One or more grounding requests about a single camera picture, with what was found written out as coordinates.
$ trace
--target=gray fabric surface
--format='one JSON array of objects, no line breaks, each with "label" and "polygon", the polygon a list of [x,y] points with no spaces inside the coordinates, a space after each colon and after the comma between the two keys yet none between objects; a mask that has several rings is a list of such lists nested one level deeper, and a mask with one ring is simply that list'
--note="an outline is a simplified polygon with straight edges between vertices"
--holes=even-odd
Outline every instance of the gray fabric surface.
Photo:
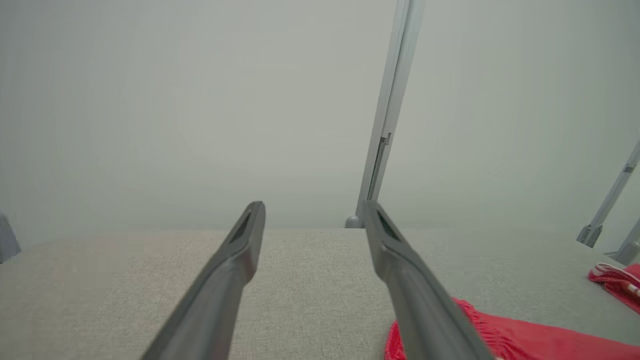
[{"label": "gray fabric surface", "polygon": [[[575,234],[403,230],[453,296],[640,345],[640,315],[586,279]],[[1,359],[136,359],[223,231],[58,240],[0,265]],[[359,229],[265,232],[231,359],[381,359],[394,312]]]}]

